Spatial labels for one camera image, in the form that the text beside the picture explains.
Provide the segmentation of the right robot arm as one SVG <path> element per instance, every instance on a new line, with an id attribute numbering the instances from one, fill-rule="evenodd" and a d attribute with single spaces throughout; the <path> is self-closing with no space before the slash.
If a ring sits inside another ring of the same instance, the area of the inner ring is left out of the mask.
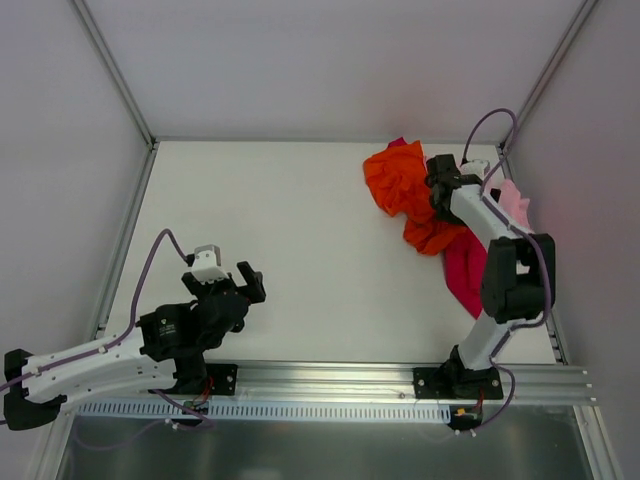
<path id="1" fill-rule="evenodd" d="M 516 222 L 488 194 L 487 181 L 460 172 L 454 156 L 426 161 L 425 184 L 436 218 L 467 227 L 487 253 L 480 299 L 482 311 L 467 337 L 424 380 L 416 394 L 438 400 L 499 400 L 495 360 L 518 330 L 545 323 L 555 301 L 555 242 Z"/>

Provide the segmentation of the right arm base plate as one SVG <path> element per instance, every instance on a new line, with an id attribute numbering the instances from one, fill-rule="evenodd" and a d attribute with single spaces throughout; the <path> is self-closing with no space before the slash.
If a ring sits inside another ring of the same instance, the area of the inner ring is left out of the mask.
<path id="1" fill-rule="evenodd" d="M 414 395 L 429 400 L 485 400 L 504 398 L 499 372 L 485 370 L 449 371 L 439 367 L 416 367 L 412 370 Z"/>

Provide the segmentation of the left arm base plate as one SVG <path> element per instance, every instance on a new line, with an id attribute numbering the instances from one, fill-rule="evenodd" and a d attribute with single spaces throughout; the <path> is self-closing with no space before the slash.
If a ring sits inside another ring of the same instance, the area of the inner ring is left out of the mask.
<path id="1" fill-rule="evenodd" d="M 238 378 L 238 365 L 233 363 L 207 363 L 202 393 L 211 396 L 234 396 Z"/>

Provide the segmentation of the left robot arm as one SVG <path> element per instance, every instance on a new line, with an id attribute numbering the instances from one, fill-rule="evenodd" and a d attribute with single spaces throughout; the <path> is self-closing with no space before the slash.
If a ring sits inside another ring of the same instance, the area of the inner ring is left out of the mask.
<path id="1" fill-rule="evenodd" d="M 12 431 L 39 428 L 77 405 L 116 393 L 214 391 L 221 382 L 208 372 L 205 351 L 241 332 L 250 307 L 266 300 L 262 273 L 246 261 L 237 268 L 242 285 L 225 273 L 205 281 L 184 273 L 192 300 L 157 307 L 138 317 L 129 333 L 55 354 L 6 353 L 2 424 Z"/>

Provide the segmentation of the orange t shirt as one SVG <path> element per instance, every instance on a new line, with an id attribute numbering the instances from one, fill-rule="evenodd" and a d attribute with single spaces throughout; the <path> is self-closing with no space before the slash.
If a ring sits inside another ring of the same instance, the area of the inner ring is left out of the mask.
<path id="1" fill-rule="evenodd" d="M 436 218 L 419 141 L 408 143 L 402 137 L 391 141 L 363 162 L 363 173 L 376 205 L 391 217 L 406 217 L 403 238 L 418 253 L 435 256 L 467 231 Z"/>

